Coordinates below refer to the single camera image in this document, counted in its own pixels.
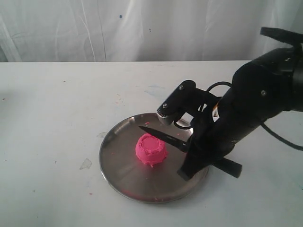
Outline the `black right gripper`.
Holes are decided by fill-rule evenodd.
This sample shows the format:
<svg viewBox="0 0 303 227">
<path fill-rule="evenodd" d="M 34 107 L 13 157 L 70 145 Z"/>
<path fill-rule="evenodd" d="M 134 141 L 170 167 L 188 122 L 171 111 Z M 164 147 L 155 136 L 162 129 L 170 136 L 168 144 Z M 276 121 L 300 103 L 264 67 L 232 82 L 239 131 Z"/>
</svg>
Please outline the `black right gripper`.
<svg viewBox="0 0 303 227">
<path fill-rule="evenodd" d="M 189 181 L 200 170 L 223 159 L 235 144 L 260 126 L 260 121 L 245 111 L 233 94 L 225 94 L 207 117 L 210 125 L 197 124 L 183 164 L 177 174 Z"/>
</svg>

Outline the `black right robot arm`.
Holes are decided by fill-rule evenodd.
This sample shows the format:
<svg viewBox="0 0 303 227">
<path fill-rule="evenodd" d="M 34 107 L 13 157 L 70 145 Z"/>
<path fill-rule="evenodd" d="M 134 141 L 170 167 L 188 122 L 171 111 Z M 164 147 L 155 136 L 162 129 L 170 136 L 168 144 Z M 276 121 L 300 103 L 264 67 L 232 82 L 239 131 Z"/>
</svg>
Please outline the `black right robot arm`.
<svg viewBox="0 0 303 227">
<path fill-rule="evenodd" d="M 203 99 L 205 109 L 192 120 L 193 134 L 178 170 L 184 180 L 208 166 L 239 177 L 242 165 L 226 158 L 235 145 L 281 112 L 302 111 L 303 36 L 270 27 L 260 33 L 288 47 L 244 64 L 222 97 L 208 94 Z"/>
</svg>

